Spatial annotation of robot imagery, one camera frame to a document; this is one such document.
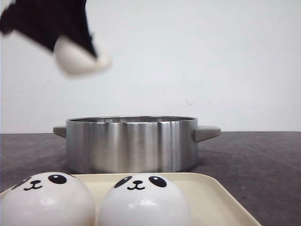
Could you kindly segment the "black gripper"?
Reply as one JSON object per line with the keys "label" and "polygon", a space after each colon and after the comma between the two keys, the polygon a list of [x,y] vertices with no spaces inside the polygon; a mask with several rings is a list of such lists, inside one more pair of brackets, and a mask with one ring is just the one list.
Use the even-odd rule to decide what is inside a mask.
{"label": "black gripper", "polygon": [[97,58],[85,6],[85,0],[13,0],[1,14],[0,32],[18,31],[41,45],[54,45],[66,36]]}

